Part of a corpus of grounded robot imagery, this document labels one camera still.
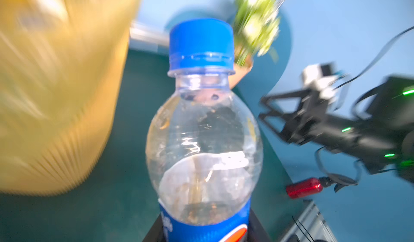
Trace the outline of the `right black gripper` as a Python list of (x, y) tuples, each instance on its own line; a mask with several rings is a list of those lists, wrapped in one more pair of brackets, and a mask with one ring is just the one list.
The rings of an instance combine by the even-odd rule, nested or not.
[(372, 120), (350, 120), (327, 113), (328, 102), (319, 92), (301, 89), (289, 93), (263, 96), (260, 104), (276, 109), (276, 100), (298, 98), (295, 111), (262, 112), (259, 119), (286, 143), (299, 146), (317, 143), (333, 153), (358, 158), (370, 174), (378, 174), (387, 165), (404, 161), (404, 131), (390, 129)]

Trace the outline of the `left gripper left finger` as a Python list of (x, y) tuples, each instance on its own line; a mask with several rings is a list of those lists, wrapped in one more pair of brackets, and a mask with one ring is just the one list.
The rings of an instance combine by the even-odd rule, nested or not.
[(144, 237), (143, 242), (165, 242), (161, 214), (156, 218), (154, 224)]

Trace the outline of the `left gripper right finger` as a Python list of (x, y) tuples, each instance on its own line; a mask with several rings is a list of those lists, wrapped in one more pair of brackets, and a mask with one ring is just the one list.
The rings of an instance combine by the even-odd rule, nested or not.
[(272, 242), (252, 209), (249, 215), (248, 242)]

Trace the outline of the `pepsi bottle blue cap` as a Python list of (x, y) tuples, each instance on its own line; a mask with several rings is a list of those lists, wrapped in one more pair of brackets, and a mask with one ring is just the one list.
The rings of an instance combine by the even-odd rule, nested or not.
[(170, 32), (175, 91), (148, 130), (146, 163), (167, 242), (244, 242), (263, 166), (257, 121), (231, 90), (229, 24), (195, 19)]

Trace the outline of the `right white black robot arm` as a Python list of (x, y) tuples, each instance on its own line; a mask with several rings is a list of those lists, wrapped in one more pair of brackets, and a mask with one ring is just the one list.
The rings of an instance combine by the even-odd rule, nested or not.
[(314, 142), (334, 153), (358, 158), (370, 174), (390, 164), (400, 178), (414, 181), (414, 80), (390, 76), (354, 103), (354, 119), (327, 112), (316, 90), (264, 96), (259, 118), (281, 140)]

